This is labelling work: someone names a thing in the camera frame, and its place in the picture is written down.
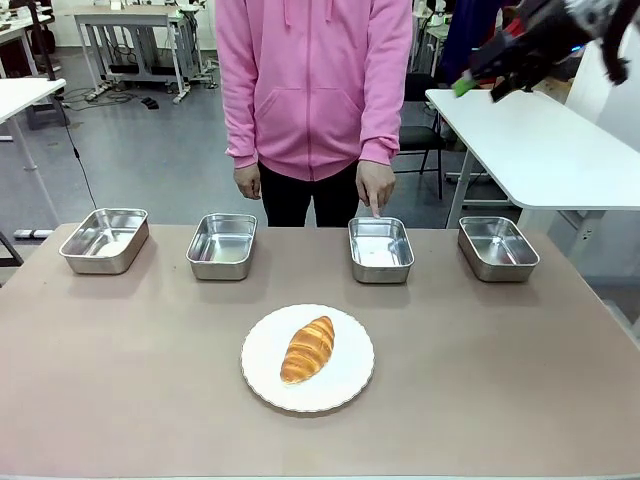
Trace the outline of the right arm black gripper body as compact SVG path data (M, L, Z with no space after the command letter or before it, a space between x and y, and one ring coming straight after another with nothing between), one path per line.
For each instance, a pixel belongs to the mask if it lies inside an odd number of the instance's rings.
M510 72L527 72L531 90L607 26L606 1L522 1L505 30L515 37Z

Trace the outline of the person's right hand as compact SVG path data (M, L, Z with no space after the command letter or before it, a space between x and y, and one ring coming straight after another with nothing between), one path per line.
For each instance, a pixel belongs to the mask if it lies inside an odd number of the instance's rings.
M261 199L260 170L257 163L235 168L233 173L234 181L241 194L250 200Z

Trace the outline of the person's left hand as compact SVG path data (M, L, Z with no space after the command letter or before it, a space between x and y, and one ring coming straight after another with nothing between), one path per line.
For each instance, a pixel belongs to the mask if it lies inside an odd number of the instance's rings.
M358 162L356 187L359 199L378 218L387 205L395 186L395 174L389 165L368 160Z

